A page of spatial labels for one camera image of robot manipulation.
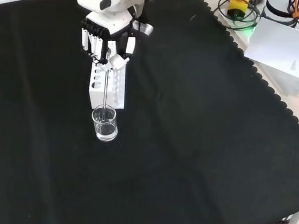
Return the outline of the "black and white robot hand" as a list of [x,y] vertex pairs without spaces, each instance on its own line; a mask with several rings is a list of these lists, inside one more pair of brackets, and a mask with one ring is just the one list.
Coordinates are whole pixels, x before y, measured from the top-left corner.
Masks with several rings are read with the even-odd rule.
[[82,52],[103,72],[122,70],[136,47],[137,34],[150,35],[154,28],[130,7],[122,12],[91,12],[81,21]]

